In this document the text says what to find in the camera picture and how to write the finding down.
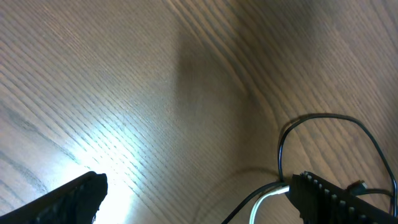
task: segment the black cable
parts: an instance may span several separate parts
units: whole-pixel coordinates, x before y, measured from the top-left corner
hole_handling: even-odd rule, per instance
[[[231,214],[228,215],[228,217],[226,217],[226,219],[221,223],[221,224],[227,224],[229,223],[229,221],[232,220],[232,218],[245,206],[245,204],[247,204],[252,198],[254,198],[257,194],[264,192],[266,190],[268,190],[271,187],[283,187],[286,186],[286,183],[283,182],[273,182],[273,183],[269,183],[266,184],[260,188],[258,188],[257,190],[255,190],[253,193],[249,194],[249,196],[247,196],[232,212]]]
[[[290,127],[288,127],[286,129],[285,133],[282,135],[280,142],[279,142],[278,171],[279,171],[280,181],[281,182],[284,181],[284,175],[282,172],[282,150],[283,150],[283,146],[284,146],[284,143],[285,143],[288,133],[290,133],[291,130],[293,130],[299,124],[306,122],[310,119],[316,119],[316,118],[335,118],[335,119],[343,119],[346,121],[351,121],[351,122],[357,124],[368,135],[368,137],[371,139],[372,143],[374,144],[374,147],[376,148],[377,152],[379,153],[379,156],[380,156],[381,160],[383,161],[383,164],[386,167],[388,174],[390,175],[391,182],[392,182],[392,188],[393,188],[393,191],[392,191],[392,215],[394,217],[397,217],[397,181],[394,177],[394,174],[392,173],[391,168],[388,165],[386,158],[384,157],[384,154],[382,153],[382,151],[379,147],[379,144],[377,143],[377,141],[375,140],[373,135],[369,132],[369,130],[367,128],[365,128],[365,126],[360,121],[358,121],[357,119],[352,118],[350,116],[345,116],[345,115],[340,115],[340,114],[308,114],[306,116],[299,118],[296,122],[294,122],[292,125],[290,125]]]

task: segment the white cable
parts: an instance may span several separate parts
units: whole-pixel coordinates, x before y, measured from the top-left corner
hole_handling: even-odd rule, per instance
[[[279,188],[279,189],[275,189],[275,190],[273,190],[271,192],[268,192],[265,195],[261,196],[261,198],[259,198],[257,200],[257,202],[255,202],[255,204],[253,205],[253,208],[251,209],[249,224],[254,224],[254,219],[256,217],[257,210],[259,209],[261,202],[266,197],[271,196],[271,195],[283,194],[283,193],[286,193],[288,191],[289,191],[289,186],[286,186],[286,187],[282,187],[282,188]]]

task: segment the wooden surface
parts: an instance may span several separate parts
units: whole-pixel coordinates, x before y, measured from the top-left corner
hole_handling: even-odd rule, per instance
[[[0,6],[0,214],[93,170],[109,179],[96,223],[220,223],[277,179],[280,130],[307,113],[360,119],[398,175],[397,1]],[[283,162],[286,177],[391,188],[344,121],[300,126]],[[284,196],[256,221],[301,223]]]

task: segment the wooden table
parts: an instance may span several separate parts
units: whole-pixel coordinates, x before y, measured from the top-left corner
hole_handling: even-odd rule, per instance
[[[308,113],[360,119],[398,175],[397,1],[0,6],[0,214],[93,170],[109,182],[95,223],[220,223],[277,180],[280,131]],[[348,122],[303,124],[283,162],[286,177],[391,189]],[[285,196],[256,222],[301,223]]]

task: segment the black plastic object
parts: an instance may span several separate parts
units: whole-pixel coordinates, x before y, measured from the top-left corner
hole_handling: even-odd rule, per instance
[[[293,175],[286,195],[305,223],[398,223],[388,213],[311,172]]]
[[[106,174],[88,172],[21,208],[0,217],[0,223],[88,224],[108,193]]]

